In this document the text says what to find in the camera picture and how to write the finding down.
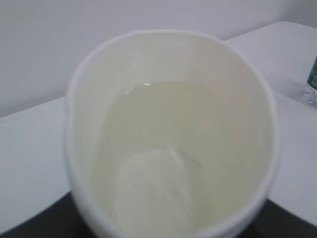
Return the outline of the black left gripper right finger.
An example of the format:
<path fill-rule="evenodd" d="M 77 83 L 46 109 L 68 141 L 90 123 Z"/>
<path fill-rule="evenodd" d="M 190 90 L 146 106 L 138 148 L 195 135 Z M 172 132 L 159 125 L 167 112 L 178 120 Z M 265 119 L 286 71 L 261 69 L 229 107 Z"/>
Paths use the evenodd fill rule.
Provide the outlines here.
<path fill-rule="evenodd" d="M 317 228 L 268 200 L 247 228 L 249 238 L 315 238 Z"/>

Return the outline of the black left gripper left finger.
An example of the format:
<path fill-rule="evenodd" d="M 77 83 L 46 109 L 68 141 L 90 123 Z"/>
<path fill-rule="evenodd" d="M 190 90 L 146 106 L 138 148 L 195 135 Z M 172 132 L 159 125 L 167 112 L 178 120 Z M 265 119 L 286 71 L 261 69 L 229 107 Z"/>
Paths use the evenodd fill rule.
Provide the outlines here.
<path fill-rule="evenodd" d="M 2 238 L 73 238 L 79 231 L 79 213 L 70 193 Z"/>

